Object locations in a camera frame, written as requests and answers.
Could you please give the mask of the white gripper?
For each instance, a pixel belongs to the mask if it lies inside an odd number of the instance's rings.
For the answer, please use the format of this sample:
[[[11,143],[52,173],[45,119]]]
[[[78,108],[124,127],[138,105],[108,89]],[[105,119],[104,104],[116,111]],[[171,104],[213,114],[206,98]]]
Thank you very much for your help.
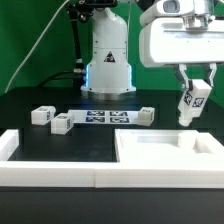
[[[224,62],[224,21],[214,20],[207,30],[186,29],[182,18],[160,17],[143,23],[139,36],[140,61],[145,67],[174,65],[183,90],[192,91],[185,64],[203,65],[204,81],[214,87],[215,63]]]

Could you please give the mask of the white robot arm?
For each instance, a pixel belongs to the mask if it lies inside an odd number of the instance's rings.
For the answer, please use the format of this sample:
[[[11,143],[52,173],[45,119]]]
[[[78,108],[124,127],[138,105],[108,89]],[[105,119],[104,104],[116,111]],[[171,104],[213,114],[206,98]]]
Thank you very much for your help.
[[[172,66],[185,90],[193,88],[186,67],[201,64],[213,83],[216,66],[224,63],[224,19],[214,14],[213,0],[132,0],[142,10],[139,56],[146,67]],[[81,91],[98,99],[116,100],[133,93],[128,63],[128,27],[106,4],[93,15],[93,56]]]

